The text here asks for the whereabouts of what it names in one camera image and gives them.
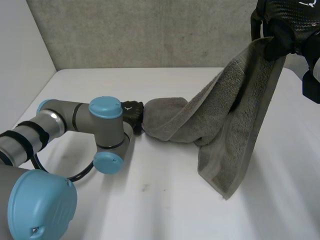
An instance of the black ring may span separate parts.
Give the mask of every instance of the black ring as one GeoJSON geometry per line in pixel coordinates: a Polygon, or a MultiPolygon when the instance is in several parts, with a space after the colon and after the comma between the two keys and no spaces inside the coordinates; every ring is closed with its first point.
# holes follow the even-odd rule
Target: black ring
{"type": "Polygon", "coordinates": [[[118,147],[120,147],[122,144],[124,144],[125,142],[125,139],[122,140],[122,142],[118,143],[117,145],[114,145],[114,146],[100,146],[100,145],[96,145],[97,147],[101,148],[101,149],[116,149],[118,147]]]}
{"type": "Polygon", "coordinates": [[[79,104],[75,107],[75,109],[74,109],[74,111],[73,111],[73,115],[72,115],[72,126],[73,126],[74,130],[76,130],[77,132],[79,132],[79,130],[78,130],[77,124],[76,124],[76,116],[77,116],[77,112],[78,112],[78,110],[79,110],[79,108],[81,107],[82,104],[83,104],[83,103],[79,103],[79,104]]]}
{"type": "Polygon", "coordinates": [[[7,155],[5,155],[2,151],[0,151],[0,160],[2,160],[5,165],[12,166],[12,167],[14,166],[10,161],[10,159],[7,157],[7,155]]]}
{"type": "Polygon", "coordinates": [[[18,124],[18,127],[19,126],[26,126],[37,132],[37,134],[39,135],[40,142],[42,143],[42,148],[40,149],[40,151],[47,146],[50,135],[40,125],[36,124],[33,121],[23,121],[18,124]]]}
{"type": "Polygon", "coordinates": [[[60,113],[58,113],[57,111],[55,111],[51,108],[46,108],[45,110],[48,110],[48,111],[55,113],[61,119],[61,121],[63,122],[63,125],[64,125],[64,133],[66,133],[67,132],[67,122],[64,119],[64,117],[60,113]]]}
{"type": "Polygon", "coordinates": [[[1,137],[9,137],[14,140],[16,140],[24,149],[26,152],[26,160],[29,160],[34,154],[34,148],[32,147],[32,144],[26,139],[23,135],[16,131],[5,131],[4,133],[0,134],[1,137]]]}

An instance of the towel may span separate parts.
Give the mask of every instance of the towel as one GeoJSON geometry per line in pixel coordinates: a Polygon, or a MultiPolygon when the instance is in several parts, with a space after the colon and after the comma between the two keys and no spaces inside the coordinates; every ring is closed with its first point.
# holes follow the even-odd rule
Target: towel
{"type": "Polygon", "coordinates": [[[264,59],[271,39],[253,41],[190,102],[158,98],[144,106],[145,133],[199,146],[198,173],[226,200],[245,177],[286,60],[264,59]]]}

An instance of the blue joint cap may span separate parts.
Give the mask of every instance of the blue joint cap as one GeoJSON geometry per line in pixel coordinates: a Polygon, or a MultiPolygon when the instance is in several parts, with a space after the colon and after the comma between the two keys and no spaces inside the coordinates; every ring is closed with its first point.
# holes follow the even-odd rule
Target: blue joint cap
{"type": "Polygon", "coordinates": [[[42,109],[42,107],[49,101],[51,101],[53,99],[47,99],[47,100],[44,100],[43,102],[40,103],[40,105],[38,106],[38,109],[36,110],[36,113],[39,113],[42,109]]]}
{"type": "Polygon", "coordinates": [[[103,174],[116,174],[124,165],[121,157],[113,152],[101,151],[94,155],[94,167],[103,174]]]}
{"type": "Polygon", "coordinates": [[[77,190],[65,177],[34,169],[16,181],[7,221],[15,240],[57,240],[68,229],[77,207],[77,190]]]}
{"type": "Polygon", "coordinates": [[[101,96],[89,104],[89,111],[98,118],[116,119],[122,115],[121,102],[112,96],[101,96]]]}

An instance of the black cable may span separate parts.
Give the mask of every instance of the black cable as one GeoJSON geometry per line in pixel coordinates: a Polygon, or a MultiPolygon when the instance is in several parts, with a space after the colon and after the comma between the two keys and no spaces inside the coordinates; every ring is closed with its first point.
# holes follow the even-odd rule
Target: black cable
{"type": "MultiPolygon", "coordinates": [[[[30,158],[31,162],[32,162],[32,165],[35,169],[40,169],[40,170],[43,170],[45,172],[48,173],[48,171],[44,168],[44,166],[41,164],[39,158],[38,158],[38,155],[35,154],[34,156],[32,156],[30,158]]],[[[82,179],[85,175],[87,175],[91,169],[94,167],[94,162],[92,161],[82,172],[80,172],[79,174],[75,175],[75,176],[72,176],[72,177],[68,177],[68,179],[71,181],[71,182],[76,182],[80,179],[82,179]]]]}

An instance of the gray concrete wall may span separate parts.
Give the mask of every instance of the gray concrete wall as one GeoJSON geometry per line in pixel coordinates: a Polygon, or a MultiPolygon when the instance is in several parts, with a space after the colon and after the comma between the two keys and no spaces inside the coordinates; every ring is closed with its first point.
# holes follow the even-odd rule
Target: gray concrete wall
{"type": "MultiPolygon", "coordinates": [[[[258,0],[27,0],[57,70],[223,67],[258,0]]],[[[303,61],[289,57],[287,67],[303,61]]]]}

